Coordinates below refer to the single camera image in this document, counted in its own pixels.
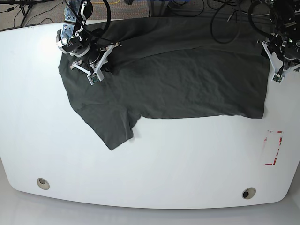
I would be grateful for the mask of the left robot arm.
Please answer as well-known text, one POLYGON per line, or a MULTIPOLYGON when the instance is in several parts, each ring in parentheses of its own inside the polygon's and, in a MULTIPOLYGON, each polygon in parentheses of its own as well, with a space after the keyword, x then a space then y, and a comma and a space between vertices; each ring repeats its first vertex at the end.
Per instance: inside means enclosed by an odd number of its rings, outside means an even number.
POLYGON ((263 53, 274 69, 272 80, 280 83, 285 75, 300 70, 300 2, 298 0, 256 0, 248 9, 251 27, 266 38, 263 53), (269 8, 273 33, 266 33, 253 22, 254 8, 264 4, 269 8))

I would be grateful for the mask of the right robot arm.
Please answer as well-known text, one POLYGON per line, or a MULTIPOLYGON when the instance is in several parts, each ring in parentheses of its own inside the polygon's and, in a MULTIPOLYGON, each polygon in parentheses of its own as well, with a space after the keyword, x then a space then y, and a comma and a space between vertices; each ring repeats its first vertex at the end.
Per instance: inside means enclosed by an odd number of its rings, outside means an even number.
POLYGON ((78 69, 86 74, 91 85, 104 79, 103 66, 108 63, 108 56, 120 42, 103 37, 111 22, 111 10, 108 1, 106 6, 107 20, 104 28, 90 31, 86 21, 92 15, 93 5, 90 0, 64 1, 64 23, 58 30, 57 47, 64 54, 75 56, 79 60, 72 62, 70 69, 78 69))

